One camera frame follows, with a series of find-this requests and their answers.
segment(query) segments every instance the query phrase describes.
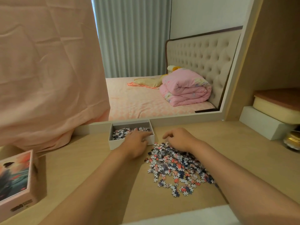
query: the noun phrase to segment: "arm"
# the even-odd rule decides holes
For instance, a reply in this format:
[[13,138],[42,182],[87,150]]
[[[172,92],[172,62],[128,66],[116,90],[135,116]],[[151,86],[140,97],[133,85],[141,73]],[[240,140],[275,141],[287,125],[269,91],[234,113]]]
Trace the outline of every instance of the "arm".
[[148,142],[144,140],[151,132],[130,132],[125,141],[113,150],[103,163],[61,202],[40,225],[84,225],[103,193],[105,186],[126,160],[140,156]]
[[163,139],[192,153],[210,172],[244,224],[300,224],[300,205],[257,176],[226,158],[186,129],[167,132]]

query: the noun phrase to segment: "hand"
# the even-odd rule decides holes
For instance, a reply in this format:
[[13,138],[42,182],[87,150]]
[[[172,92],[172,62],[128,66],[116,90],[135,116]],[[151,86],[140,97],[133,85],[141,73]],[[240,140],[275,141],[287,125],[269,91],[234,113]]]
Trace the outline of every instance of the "hand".
[[143,154],[148,144],[145,138],[151,134],[149,131],[132,131],[126,135],[120,147],[126,151],[130,159],[134,159]]
[[167,139],[169,145],[179,151],[192,151],[197,142],[201,140],[190,134],[185,128],[172,129],[163,135],[163,139]]

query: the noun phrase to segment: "gold object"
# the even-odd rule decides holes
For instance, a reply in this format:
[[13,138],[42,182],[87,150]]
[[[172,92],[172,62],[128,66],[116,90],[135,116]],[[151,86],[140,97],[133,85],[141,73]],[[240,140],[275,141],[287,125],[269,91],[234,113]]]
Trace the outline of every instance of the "gold object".
[[289,132],[283,141],[287,146],[300,150],[300,131]]

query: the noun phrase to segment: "desk surface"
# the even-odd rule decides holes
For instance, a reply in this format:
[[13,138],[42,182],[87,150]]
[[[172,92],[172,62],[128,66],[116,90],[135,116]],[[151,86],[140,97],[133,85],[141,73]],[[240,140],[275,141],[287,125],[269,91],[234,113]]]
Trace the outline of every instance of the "desk surface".
[[[300,203],[300,154],[240,122],[180,126]],[[162,135],[174,127],[154,128],[156,141],[162,142]],[[76,136],[67,146],[45,153],[47,196],[1,225],[38,224],[101,164],[110,152],[107,139],[108,133]],[[197,187],[192,195],[179,198],[174,198],[170,189],[158,188],[153,174],[147,173],[147,152],[114,177],[90,224],[97,224],[99,218],[102,224],[121,224],[226,204],[219,190],[208,183]],[[0,159],[16,153],[19,151],[15,148],[3,147]]]

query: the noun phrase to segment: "tufted headboard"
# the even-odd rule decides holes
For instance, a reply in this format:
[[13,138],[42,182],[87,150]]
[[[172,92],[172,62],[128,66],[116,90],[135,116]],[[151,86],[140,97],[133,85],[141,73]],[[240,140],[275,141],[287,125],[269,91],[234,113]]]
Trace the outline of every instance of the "tufted headboard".
[[242,26],[166,41],[166,61],[193,70],[212,85],[208,99],[220,107]]

